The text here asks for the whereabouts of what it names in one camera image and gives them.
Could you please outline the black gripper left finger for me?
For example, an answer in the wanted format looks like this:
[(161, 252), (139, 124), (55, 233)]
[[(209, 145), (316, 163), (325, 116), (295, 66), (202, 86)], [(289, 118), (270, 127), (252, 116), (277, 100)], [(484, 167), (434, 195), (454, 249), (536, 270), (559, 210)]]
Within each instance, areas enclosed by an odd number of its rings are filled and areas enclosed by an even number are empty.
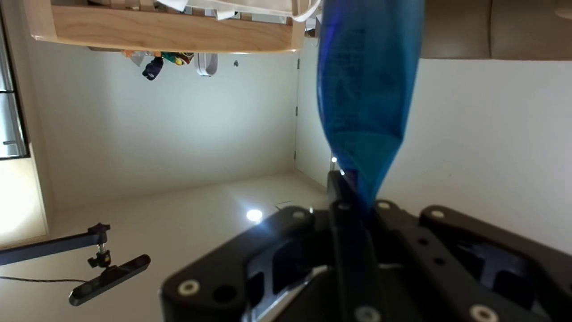
[(382, 322), (382, 290), (364, 211), (339, 170), (327, 174), (329, 231), (343, 322)]

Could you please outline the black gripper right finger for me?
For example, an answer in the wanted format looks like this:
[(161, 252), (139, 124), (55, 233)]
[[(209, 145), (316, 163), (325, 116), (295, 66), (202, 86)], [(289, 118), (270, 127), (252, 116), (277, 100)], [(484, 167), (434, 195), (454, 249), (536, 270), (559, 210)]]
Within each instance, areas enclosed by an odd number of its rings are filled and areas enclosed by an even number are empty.
[(475, 285), (447, 247), (396, 204), (379, 201), (375, 220), (396, 240), (418, 276), (429, 285), (447, 322), (506, 322), (500, 308)]

